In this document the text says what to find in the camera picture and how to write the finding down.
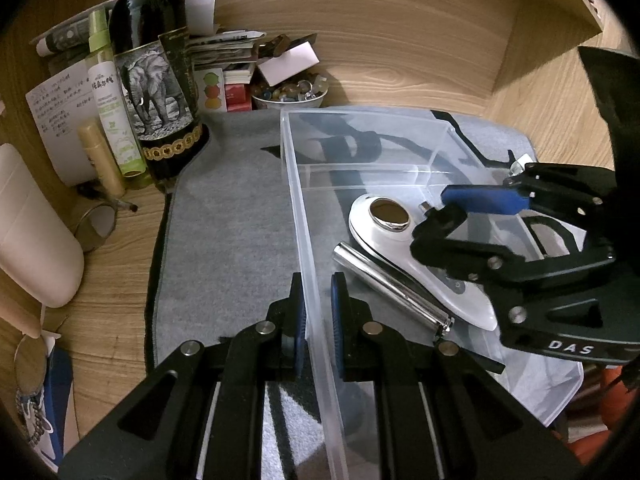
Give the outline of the orange sleeve forearm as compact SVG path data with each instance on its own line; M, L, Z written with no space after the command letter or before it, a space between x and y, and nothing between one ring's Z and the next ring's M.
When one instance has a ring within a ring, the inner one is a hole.
M599 382L597 414L604 429L570 442L567 447L582 465L592 462L605 448L614 432L639 397L639 374L628 366L607 367Z

